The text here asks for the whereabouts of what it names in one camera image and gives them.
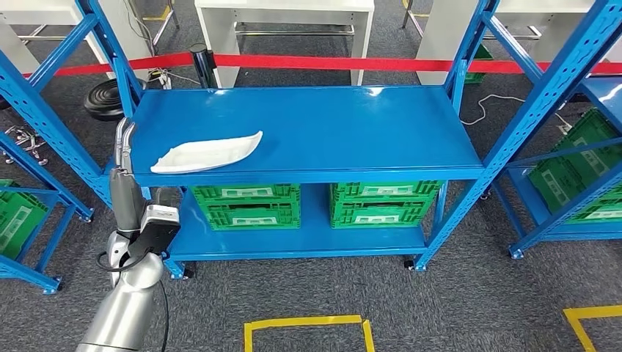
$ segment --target red rope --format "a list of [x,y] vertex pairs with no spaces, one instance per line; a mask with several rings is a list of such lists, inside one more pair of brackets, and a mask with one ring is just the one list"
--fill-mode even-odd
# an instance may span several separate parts
[[[230,54],[215,54],[214,59],[218,66],[307,70],[448,71],[452,63],[448,60]],[[192,65],[190,53],[167,54],[130,61],[130,66],[135,70],[189,65]],[[545,70],[549,63],[539,62],[538,65]],[[108,64],[85,65],[61,68],[55,76],[91,75],[110,71],[112,69]],[[514,61],[474,61],[469,67],[469,72],[522,73],[523,71]],[[622,73],[622,62],[600,63],[592,73]]]

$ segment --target white desk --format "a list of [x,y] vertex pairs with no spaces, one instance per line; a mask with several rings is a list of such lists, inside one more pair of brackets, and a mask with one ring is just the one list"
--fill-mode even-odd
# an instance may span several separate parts
[[[418,59],[453,60],[478,0],[434,0]],[[506,26],[545,26],[529,54],[552,61],[594,0],[502,0],[496,16]],[[442,84],[446,72],[417,72],[421,84]]]
[[[132,30],[139,31],[139,24],[133,15],[129,16],[125,0],[100,1],[108,22],[119,40],[128,59],[151,56],[147,42]],[[0,0],[0,50],[22,73],[34,72],[39,62],[26,45],[11,29],[12,24],[34,25],[76,25],[82,14],[74,0]],[[86,41],[100,63],[107,63],[95,36],[87,35]],[[136,75],[147,79],[147,70],[137,70]]]
[[[340,24],[354,27],[352,57],[366,57],[373,18],[373,0],[195,0],[206,45],[216,54],[239,54],[236,22]],[[215,72],[219,87],[233,87],[239,67]],[[360,85],[362,70],[351,71]]]

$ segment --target yellow floor tape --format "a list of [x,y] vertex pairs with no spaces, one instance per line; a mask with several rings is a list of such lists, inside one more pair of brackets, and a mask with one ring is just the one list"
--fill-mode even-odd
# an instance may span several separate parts
[[164,20],[167,19],[167,16],[169,15],[169,12],[171,12],[171,7],[169,5],[167,5],[164,8],[164,11],[162,12],[162,14],[159,17],[143,17],[142,20],[143,21],[164,21]]
[[[402,0],[402,5],[404,5],[405,9],[408,9],[408,0]],[[413,13],[414,17],[430,17],[427,13]]]
[[613,318],[622,317],[622,305],[620,306],[603,306],[603,307],[585,307],[585,308],[567,308],[564,309],[566,319],[572,326],[574,333],[579,338],[581,345],[586,352],[596,352],[592,340],[588,337],[588,333],[581,325],[579,319],[592,319],[592,318]]
[[244,352],[252,352],[252,332],[267,328],[282,328],[286,326],[318,326],[335,324],[361,324],[365,339],[365,350],[376,352],[373,346],[371,325],[369,320],[363,320],[360,315],[330,315],[323,317],[279,318],[252,321],[244,324]]

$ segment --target gray robot arm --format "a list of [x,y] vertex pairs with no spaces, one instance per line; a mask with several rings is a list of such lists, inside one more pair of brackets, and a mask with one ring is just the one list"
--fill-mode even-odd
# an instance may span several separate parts
[[153,296],[158,284],[162,285],[161,255],[180,228],[177,208],[146,206],[131,173],[129,141],[135,126],[132,123],[125,128],[127,122],[123,119],[117,126],[117,165],[109,178],[117,230],[110,235],[107,251],[98,257],[107,256],[113,290],[99,306],[77,352],[135,352],[142,348],[153,315]]
[[153,253],[123,271],[76,352],[139,351],[151,323],[153,296],[163,272],[162,259]]

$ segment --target green crate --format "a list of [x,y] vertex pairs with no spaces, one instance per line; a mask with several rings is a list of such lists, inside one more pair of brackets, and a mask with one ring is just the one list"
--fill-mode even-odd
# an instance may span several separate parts
[[[492,55],[490,54],[490,51],[488,51],[488,49],[486,49],[484,45],[480,44],[478,50],[475,52],[475,59],[490,61],[492,60]],[[466,75],[464,76],[464,83],[465,84],[482,83],[485,75],[486,75],[485,73],[481,73],[481,72],[467,72]]]
[[432,205],[419,202],[331,202],[331,227],[415,227]]
[[192,186],[194,198],[200,204],[242,204],[249,202],[283,202],[300,200],[300,185]]
[[538,163],[528,177],[551,213],[585,189],[578,172],[564,158],[551,158]]
[[263,230],[300,228],[298,202],[222,204],[199,207],[213,230]]
[[622,221],[622,198],[620,197],[617,199],[597,199],[566,223],[584,224],[611,221]]
[[442,181],[350,182],[331,184],[335,202],[415,201],[433,199]]
[[[619,136],[620,134],[598,109],[591,109],[583,115],[581,120],[568,132],[568,135],[557,143],[553,151],[601,142]],[[595,150],[586,150],[565,155],[563,158],[567,159],[578,171],[583,184],[589,185],[622,160],[622,145],[617,144]]]
[[[0,180],[0,186],[19,187],[12,180]],[[32,194],[0,191],[0,254],[15,259],[47,211]]]
[[[598,109],[583,114],[581,120],[564,136],[553,151],[600,142],[620,136]],[[554,213],[573,199],[622,159],[622,146],[613,145],[538,163],[529,174],[549,210]],[[568,223],[612,221],[617,211],[613,205],[622,199],[622,183],[601,199],[573,216]]]

